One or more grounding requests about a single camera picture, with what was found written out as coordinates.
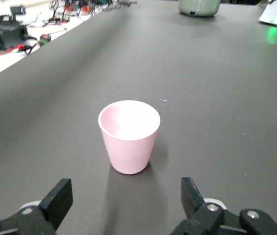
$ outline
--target red cable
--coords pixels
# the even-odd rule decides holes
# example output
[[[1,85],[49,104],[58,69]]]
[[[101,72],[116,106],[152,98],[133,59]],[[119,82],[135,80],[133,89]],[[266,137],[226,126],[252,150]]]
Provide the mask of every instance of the red cable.
[[[5,51],[0,52],[0,55],[4,55],[4,54],[6,54],[6,53],[9,53],[9,52],[11,52],[11,51],[14,51],[15,49],[20,50],[20,49],[22,49],[22,48],[24,48],[24,44],[19,44],[19,45],[17,45],[16,47],[13,47],[13,48],[10,48],[10,49],[8,49],[8,50],[5,50]]]

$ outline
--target cup rim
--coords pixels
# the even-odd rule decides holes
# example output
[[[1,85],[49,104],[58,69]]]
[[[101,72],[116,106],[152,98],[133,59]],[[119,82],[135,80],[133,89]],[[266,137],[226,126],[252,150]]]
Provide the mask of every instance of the cup rim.
[[[103,125],[102,125],[102,123],[101,123],[101,117],[102,117],[104,111],[107,110],[108,108],[110,108],[111,106],[117,104],[117,103],[133,102],[133,101],[134,101],[134,102],[142,103],[142,104],[144,104],[144,105],[148,105],[150,108],[152,108],[152,109],[155,111],[155,114],[157,114],[157,116],[158,116],[158,118],[159,118],[159,122],[158,122],[157,126],[155,127],[155,129],[154,129],[149,135],[147,135],[147,136],[145,136],[145,137],[142,137],[142,138],[135,138],[135,139],[120,138],[120,137],[118,137],[118,136],[115,136],[115,135],[112,135],[111,133],[109,133],[109,132],[103,127]],[[147,103],[144,103],[144,102],[142,102],[142,101],[138,101],[138,100],[120,100],[120,101],[113,102],[113,103],[111,103],[111,104],[105,106],[105,107],[100,111],[99,116],[98,116],[98,124],[99,124],[99,127],[100,127],[101,131],[105,132],[107,135],[109,135],[109,136],[111,136],[111,137],[113,137],[113,138],[115,138],[115,139],[122,140],[122,141],[135,141],[135,140],[142,140],[142,139],[144,139],[144,138],[147,138],[148,136],[153,135],[153,134],[158,130],[158,128],[159,128],[159,126],[160,126],[160,123],[161,123],[161,117],[160,117],[159,112],[158,112],[154,107],[152,107],[151,105],[149,105],[149,104],[147,104]]]

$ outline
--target gray table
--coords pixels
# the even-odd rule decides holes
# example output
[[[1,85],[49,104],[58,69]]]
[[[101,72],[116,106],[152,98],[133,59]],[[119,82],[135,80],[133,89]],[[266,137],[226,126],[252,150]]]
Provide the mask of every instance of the gray table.
[[[1,218],[71,178],[59,235],[166,235],[192,177],[231,212],[277,222],[277,28],[258,22],[264,5],[222,4],[209,19],[177,5],[100,13],[0,73]],[[162,118],[150,164],[132,176],[111,168],[97,124],[124,99]]]

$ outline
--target silver bolt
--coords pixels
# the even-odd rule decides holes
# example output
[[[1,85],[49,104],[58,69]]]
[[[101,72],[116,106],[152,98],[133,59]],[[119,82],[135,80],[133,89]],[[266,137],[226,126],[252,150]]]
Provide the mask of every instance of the silver bolt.
[[[32,208],[26,208],[23,210],[22,214],[30,214],[32,212]]]
[[[252,219],[258,219],[258,218],[259,218],[258,213],[255,212],[255,211],[248,211],[248,212],[247,212],[247,215],[248,215],[250,218],[252,218]]]
[[[208,210],[212,211],[212,212],[216,212],[218,210],[218,207],[213,205],[213,204],[209,204],[207,206]]]

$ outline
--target pink cup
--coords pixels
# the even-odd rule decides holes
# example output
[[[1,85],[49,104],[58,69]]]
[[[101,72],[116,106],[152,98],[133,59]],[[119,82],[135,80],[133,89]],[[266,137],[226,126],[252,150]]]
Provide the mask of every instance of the pink cup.
[[[135,174],[148,164],[160,125],[160,115],[152,106],[123,100],[106,106],[98,123],[114,169]]]

